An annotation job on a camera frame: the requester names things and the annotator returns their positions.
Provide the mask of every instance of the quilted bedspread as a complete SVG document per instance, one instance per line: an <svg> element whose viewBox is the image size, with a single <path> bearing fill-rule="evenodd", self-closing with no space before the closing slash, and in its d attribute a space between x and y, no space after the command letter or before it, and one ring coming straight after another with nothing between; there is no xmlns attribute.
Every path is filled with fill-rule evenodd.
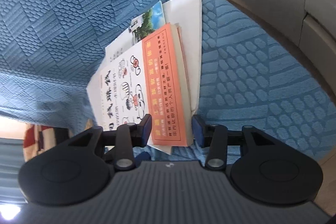
<svg viewBox="0 0 336 224"><path fill-rule="evenodd" d="M105 46L157 1L0 0L0 115L81 132L93 117L85 88ZM252 124L320 159L336 143L336 108L327 94L233 5L202 1L198 113L229 129ZM145 150L164 160L204 161L206 153L197 145L171 156ZM229 161L238 156L235 147L229 153Z"/></svg>

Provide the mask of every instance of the ribbed surface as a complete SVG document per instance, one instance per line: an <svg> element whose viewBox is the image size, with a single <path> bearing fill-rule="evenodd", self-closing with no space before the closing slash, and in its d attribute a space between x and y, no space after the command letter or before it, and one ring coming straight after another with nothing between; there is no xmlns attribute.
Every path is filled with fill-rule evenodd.
<svg viewBox="0 0 336 224"><path fill-rule="evenodd" d="M324 224L329 217L313 203L272 208L239 195L222 173L197 161L143 162L118 173L99 196L65 208L28 204L17 223L49 224Z"/></svg>

